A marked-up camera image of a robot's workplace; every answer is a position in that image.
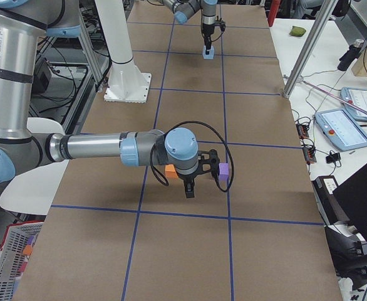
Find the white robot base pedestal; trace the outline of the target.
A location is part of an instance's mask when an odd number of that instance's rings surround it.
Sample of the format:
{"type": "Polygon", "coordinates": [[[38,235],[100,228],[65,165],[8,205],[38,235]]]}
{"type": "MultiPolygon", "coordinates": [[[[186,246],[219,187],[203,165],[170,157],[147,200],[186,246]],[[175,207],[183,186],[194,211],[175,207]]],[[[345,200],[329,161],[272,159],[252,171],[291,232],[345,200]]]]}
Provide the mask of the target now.
{"type": "Polygon", "coordinates": [[[105,100],[145,103],[152,75],[142,73],[134,62],[122,1],[95,2],[111,60],[105,100]]]}

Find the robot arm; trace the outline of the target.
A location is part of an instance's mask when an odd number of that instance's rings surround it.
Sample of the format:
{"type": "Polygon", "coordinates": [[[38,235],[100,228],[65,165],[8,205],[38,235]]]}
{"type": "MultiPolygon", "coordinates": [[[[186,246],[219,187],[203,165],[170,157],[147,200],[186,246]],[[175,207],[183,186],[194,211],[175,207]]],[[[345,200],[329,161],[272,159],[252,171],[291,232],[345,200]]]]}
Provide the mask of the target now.
{"type": "Polygon", "coordinates": [[[214,55],[212,46],[212,35],[215,27],[219,24],[216,9],[217,1],[214,0],[189,0],[189,1],[158,1],[163,4],[174,15],[178,24],[185,24],[198,11],[201,12],[201,34],[204,39],[203,55],[211,58],[214,55]]]}
{"type": "Polygon", "coordinates": [[[195,195],[202,162],[194,134],[179,123],[162,132],[82,134],[74,122],[65,134],[28,129],[38,39],[76,38],[84,30],[78,1],[0,1],[0,186],[48,164],[119,157],[126,166],[173,164],[185,195],[195,195]]]}

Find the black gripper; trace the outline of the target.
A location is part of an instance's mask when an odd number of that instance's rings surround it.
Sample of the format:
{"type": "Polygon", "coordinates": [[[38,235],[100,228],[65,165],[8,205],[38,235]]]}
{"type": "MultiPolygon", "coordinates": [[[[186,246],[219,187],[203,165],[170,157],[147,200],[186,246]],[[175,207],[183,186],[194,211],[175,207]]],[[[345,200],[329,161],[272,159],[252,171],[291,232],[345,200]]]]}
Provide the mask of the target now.
{"type": "Polygon", "coordinates": [[[210,50],[212,47],[212,38],[211,36],[214,34],[215,25],[212,24],[201,24],[201,32],[204,37],[204,46],[206,50],[210,50]]]}
{"type": "Polygon", "coordinates": [[[183,181],[185,197],[194,198],[195,197],[195,178],[199,176],[199,172],[195,171],[190,174],[179,173],[178,177],[183,181]]]}

